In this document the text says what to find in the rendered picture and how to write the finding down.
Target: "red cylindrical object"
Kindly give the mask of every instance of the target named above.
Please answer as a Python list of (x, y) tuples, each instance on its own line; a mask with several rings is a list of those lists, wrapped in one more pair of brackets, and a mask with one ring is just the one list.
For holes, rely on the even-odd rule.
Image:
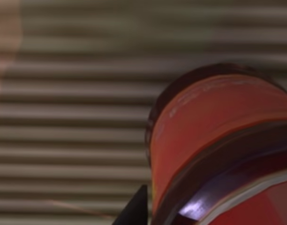
[[(249, 67), (225, 63), (196, 69), (158, 98), (150, 114), (147, 142), (152, 224), (198, 223), (234, 191), (287, 169), (287, 162), (275, 160), (287, 152), (287, 93)], [(264, 157), (268, 152), (280, 155)], [(272, 163), (278, 166), (267, 169)], [(235, 177), (233, 181), (228, 173)], [(211, 183), (220, 188), (212, 189)], [(194, 198), (200, 202), (197, 208), (185, 210), (184, 218), (178, 219)]]

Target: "ridged metal surface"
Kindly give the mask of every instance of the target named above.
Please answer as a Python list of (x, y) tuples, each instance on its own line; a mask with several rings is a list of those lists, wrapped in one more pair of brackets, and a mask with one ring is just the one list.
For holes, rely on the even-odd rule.
[(21, 18), (0, 87), (0, 225), (111, 224), (150, 183), (150, 107), (188, 70), (243, 60), (287, 88), (287, 1), (22, 0)]

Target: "slatted background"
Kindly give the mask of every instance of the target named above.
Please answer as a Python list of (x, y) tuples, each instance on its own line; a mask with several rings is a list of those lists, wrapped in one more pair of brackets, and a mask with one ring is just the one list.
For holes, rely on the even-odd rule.
[(287, 1), (22, 0), (21, 18), (0, 88), (0, 225), (111, 224), (150, 183), (150, 107), (188, 70), (244, 60), (287, 88)]

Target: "striped surface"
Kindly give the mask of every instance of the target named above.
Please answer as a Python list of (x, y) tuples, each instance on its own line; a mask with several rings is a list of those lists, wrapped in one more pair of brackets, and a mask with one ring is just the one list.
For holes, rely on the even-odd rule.
[[(287, 1), (20, 4), (0, 87), (0, 225), (111, 224), (150, 183), (152, 102), (194, 67), (247, 60), (287, 88)], [(0, 23), (13, 17), (0, 0)], [(0, 61), (13, 38), (0, 35)]]

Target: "black object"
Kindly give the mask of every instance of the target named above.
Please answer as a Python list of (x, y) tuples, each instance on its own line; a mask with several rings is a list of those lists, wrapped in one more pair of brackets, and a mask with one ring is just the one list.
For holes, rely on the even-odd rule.
[(148, 186), (142, 185), (112, 225), (148, 224)]

